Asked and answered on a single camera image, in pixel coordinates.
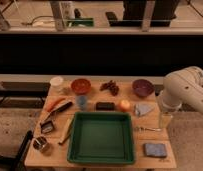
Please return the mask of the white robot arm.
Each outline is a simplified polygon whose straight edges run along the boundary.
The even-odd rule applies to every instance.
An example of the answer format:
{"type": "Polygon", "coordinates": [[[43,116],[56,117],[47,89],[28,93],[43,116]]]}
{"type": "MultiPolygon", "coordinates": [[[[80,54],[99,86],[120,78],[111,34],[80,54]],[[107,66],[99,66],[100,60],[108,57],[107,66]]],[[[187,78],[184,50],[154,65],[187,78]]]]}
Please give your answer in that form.
{"type": "Polygon", "coordinates": [[[177,112],[183,103],[203,115],[203,70],[190,66],[173,71],[163,78],[163,89],[157,97],[162,113],[177,112]]]}

